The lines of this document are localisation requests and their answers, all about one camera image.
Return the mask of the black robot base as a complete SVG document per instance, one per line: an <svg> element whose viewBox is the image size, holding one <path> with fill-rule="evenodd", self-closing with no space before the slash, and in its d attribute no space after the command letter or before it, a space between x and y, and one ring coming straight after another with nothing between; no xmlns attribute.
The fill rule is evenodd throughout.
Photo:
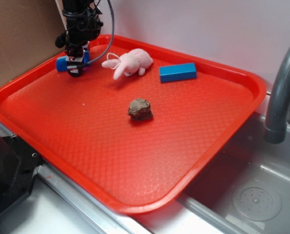
<svg viewBox="0 0 290 234"><path fill-rule="evenodd" d="M31 195L39 164L40 154L19 136L0 136L0 218Z"/></svg>

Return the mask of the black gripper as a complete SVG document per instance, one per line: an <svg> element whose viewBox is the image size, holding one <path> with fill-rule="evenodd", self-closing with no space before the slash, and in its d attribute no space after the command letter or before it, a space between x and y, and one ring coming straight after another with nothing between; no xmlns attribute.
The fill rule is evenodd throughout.
<svg viewBox="0 0 290 234"><path fill-rule="evenodd" d="M55 46L64 48L69 57L81 57L83 47L99 36L103 22L93 9L80 12L63 10L62 14L66 17L67 29L57 37Z"/></svg>

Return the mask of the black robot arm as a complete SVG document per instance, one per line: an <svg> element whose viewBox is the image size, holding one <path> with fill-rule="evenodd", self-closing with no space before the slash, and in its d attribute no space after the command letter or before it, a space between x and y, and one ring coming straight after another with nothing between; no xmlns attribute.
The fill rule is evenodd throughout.
<svg viewBox="0 0 290 234"><path fill-rule="evenodd" d="M104 24L99 18L102 12L93 0L64 0L62 5L66 29L57 37L55 45L64 47L67 56L79 58L83 47L99 36Z"/></svg>

